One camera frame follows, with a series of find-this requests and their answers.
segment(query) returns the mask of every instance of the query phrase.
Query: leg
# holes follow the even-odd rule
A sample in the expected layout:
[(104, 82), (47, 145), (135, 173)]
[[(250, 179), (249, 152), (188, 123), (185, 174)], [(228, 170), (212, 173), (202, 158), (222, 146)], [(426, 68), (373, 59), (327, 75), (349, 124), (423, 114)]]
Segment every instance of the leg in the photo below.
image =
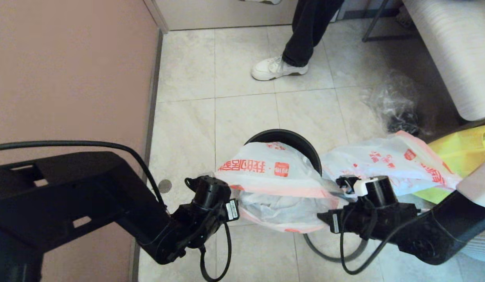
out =
[(328, 24), (344, 0), (298, 0), (293, 18), (293, 35), (282, 59), (294, 67), (303, 67), (314, 53)]

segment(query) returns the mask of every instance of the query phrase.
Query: baseboard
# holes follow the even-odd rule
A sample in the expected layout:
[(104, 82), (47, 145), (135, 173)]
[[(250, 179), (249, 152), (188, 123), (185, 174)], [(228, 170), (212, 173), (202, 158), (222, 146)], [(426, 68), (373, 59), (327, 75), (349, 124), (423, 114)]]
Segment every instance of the baseboard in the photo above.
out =
[[(345, 11), (342, 20), (352, 20), (354, 18), (374, 18), (377, 12), (377, 9)], [(397, 14), (398, 9), (384, 9), (382, 12), (382, 17), (396, 16)]]
[[(153, 70), (151, 72), (151, 79), (150, 79), (150, 108), (149, 108), (149, 118), (148, 118), (148, 125), (147, 125), (147, 138), (145, 143), (145, 154), (144, 154), (144, 162), (149, 165), (150, 162), (150, 151), (151, 151), (151, 138), (153, 135), (153, 121), (155, 120), (155, 106), (157, 103), (157, 90), (159, 85), (159, 70), (160, 70), (160, 55), (162, 54), (162, 39), (164, 34), (162, 30), (158, 29), (157, 35), (157, 53), (155, 56), (155, 62), (153, 64)], [(145, 174), (142, 175), (142, 180), (147, 182), (147, 176)], [(140, 265), (140, 245), (136, 242), (136, 240), (132, 239), (132, 246), (131, 246), (131, 261), (130, 261), (130, 274), (129, 274), (129, 281), (130, 282), (138, 282), (138, 267)]]

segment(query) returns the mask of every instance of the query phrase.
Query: black cable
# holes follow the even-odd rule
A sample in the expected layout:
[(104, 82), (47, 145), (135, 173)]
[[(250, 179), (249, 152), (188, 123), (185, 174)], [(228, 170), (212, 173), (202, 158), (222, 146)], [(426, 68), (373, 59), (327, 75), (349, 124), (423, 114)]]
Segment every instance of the black cable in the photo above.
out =
[(230, 239), (230, 231), (228, 230), (228, 224), (226, 222), (223, 223), (225, 225), (225, 232), (227, 234), (227, 244), (228, 244), (228, 258), (227, 264), (225, 264), (225, 269), (223, 273), (218, 278), (211, 278), (206, 271), (204, 256), (206, 255), (206, 247), (202, 245), (199, 250), (201, 251), (201, 273), (204, 279), (207, 282), (218, 282), (223, 279), (223, 277), (227, 274), (228, 267), (230, 266), (230, 259), (232, 258), (232, 240)]
[[(327, 261), (336, 262), (338, 264), (341, 262), (341, 257), (329, 257), (328, 255), (325, 255), (324, 253), (322, 253), (321, 251), (319, 251), (316, 248), (316, 246), (314, 246), (314, 244), (312, 243), (312, 241), (310, 241), (310, 238), (308, 237), (308, 234), (303, 234), (303, 237), (305, 237), (305, 242), (307, 243), (307, 245), (319, 257), (322, 257), (323, 259), (325, 259)], [(359, 247), (357, 247), (357, 249), (353, 253), (351, 253), (350, 255), (346, 256), (345, 257), (345, 261), (352, 261), (352, 260), (356, 259), (357, 257), (359, 257), (362, 254), (362, 252), (364, 252), (364, 250), (366, 249), (366, 246), (367, 245), (368, 245), (368, 241), (362, 239), (361, 243), (359, 244)]]
[(369, 264), (371, 264), (371, 262), (373, 262), (373, 260), (376, 258), (376, 256), (382, 251), (382, 249), (390, 241), (390, 239), (392, 237), (394, 237), (395, 234), (397, 234), (397, 232), (399, 232), (404, 227), (407, 227), (408, 225), (416, 222), (417, 220), (419, 220), (420, 218), (422, 218), (423, 216), (426, 216), (428, 214), (428, 212), (420, 214), (419, 216), (416, 216), (415, 218), (412, 218), (412, 219), (406, 221), (405, 223), (400, 224), (398, 227), (396, 227), (394, 230), (392, 230), (392, 232), (389, 233), (389, 235), (380, 243), (380, 245), (378, 245), (378, 247), (375, 249), (375, 251), (362, 264), (362, 266), (360, 266), (359, 268), (357, 268), (354, 271), (351, 271), (348, 268), (346, 268), (345, 260), (343, 259), (344, 258), (344, 254), (343, 254), (343, 234), (344, 234), (344, 231), (345, 231), (345, 222), (348, 219), (348, 216), (350, 216), (351, 212), (352, 212), (352, 210), (350, 210), (350, 212), (345, 216), (345, 219), (344, 219), (344, 221), (341, 225), (341, 234), (340, 234), (340, 241), (339, 241), (339, 244), (340, 244), (339, 250), (340, 250), (340, 255), (342, 257), (341, 265), (343, 266), (343, 269), (345, 270), (345, 272), (347, 272), (350, 275), (356, 275), (356, 274), (361, 273), (364, 269), (366, 269), (369, 266)]
[(153, 176), (150, 173), (147, 165), (143, 161), (142, 157), (133, 149), (129, 148), (128, 146), (124, 146), (117, 143), (110, 143), (110, 142), (102, 142), (102, 141), (25, 141), (25, 142), (13, 142), (13, 143), (3, 143), (0, 144), (0, 150), (11, 150), (17, 148), (34, 148), (34, 147), (54, 147), (54, 146), (91, 146), (91, 147), (106, 147), (106, 148), (114, 148), (118, 150), (123, 150), (130, 153), (141, 166), (142, 170), (145, 172), (148, 180), (150, 181), (150, 185), (157, 197), (159, 203), (164, 205), (164, 201), (160, 196), (159, 188), (157, 187), (157, 183), (153, 179)]

